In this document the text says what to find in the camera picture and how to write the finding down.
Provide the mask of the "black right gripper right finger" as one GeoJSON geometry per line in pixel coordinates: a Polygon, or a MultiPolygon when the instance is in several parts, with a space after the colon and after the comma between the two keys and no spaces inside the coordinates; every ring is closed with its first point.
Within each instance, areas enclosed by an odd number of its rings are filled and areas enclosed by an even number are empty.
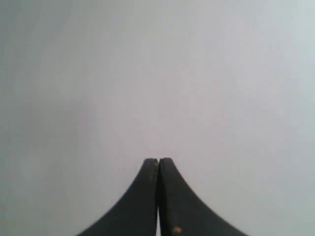
{"type": "Polygon", "coordinates": [[[157,202],[162,236],[244,236],[204,204],[174,161],[159,161],[157,202]]]}

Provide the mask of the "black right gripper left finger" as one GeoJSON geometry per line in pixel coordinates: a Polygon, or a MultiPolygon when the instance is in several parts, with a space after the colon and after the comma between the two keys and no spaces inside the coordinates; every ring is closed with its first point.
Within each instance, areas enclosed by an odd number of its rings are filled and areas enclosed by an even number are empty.
{"type": "Polygon", "coordinates": [[[124,195],[81,236],[154,236],[157,231],[158,160],[145,159],[124,195]]]}

